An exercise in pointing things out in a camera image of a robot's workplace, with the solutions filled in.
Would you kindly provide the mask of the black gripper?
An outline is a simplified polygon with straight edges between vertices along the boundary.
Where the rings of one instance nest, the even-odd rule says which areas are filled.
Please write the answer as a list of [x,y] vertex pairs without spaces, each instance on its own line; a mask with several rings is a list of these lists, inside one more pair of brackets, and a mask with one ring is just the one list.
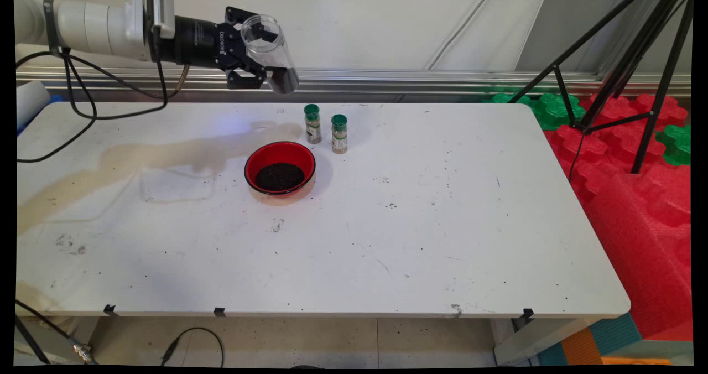
[[[240,31],[261,30],[261,22],[248,19],[257,13],[235,7],[225,9],[225,22],[176,16],[174,20],[174,63],[226,72],[227,88],[232,91],[260,89],[267,79],[265,67],[248,68],[248,56]],[[250,76],[241,76],[237,69]]]

